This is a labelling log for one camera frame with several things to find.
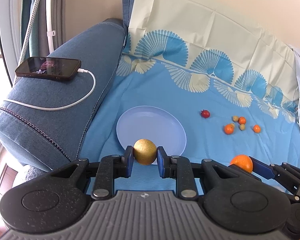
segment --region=orange fruit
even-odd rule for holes
[[[239,121],[238,121],[239,124],[246,124],[246,122],[247,120],[243,116],[239,117]]]
[[[261,132],[261,128],[260,128],[260,126],[259,125],[255,125],[253,128],[253,131],[255,132],[255,133],[260,133]]]
[[[230,165],[231,164],[235,164],[250,173],[252,172],[253,169],[252,160],[249,158],[249,156],[244,154],[237,155],[236,157],[234,157],[230,162]]]
[[[234,132],[234,127],[232,124],[227,124],[223,130],[225,131],[226,134],[232,134]]]

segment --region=cable connector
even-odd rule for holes
[[[85,69],[83,69],[83,68],[79,68],[79,69],[78,69],[78,72],[79,72],[79,73],[88,73],[88,71],[89,71],[89,70],[85,70]]]

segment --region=plate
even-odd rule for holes
[[[125,111],[117,122],[116,131],[124,149],[140,139],[163,146],[169,156],[181,155],[186,148],[186,132],[178,119],[154,106],[136,106]]]

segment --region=red tomato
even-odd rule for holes
[[[208,118],[210,116],[210,112],[208,110],[202,110],[201,111],[201,116],[203,118]]]

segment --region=sofa armrest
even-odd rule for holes
[[[126,33],[122,21],[109,19],[72,38],[50,57],[74,58],[96,77],[93,93],[59,111],[42,111],[4,101],[0,108],[0,141],[21,163],[48,171],[77,158],[85,133],[111,88]],[[42,107],[66,106],[86,95],[90,75],[69,82],[22,78],[8,98]]]

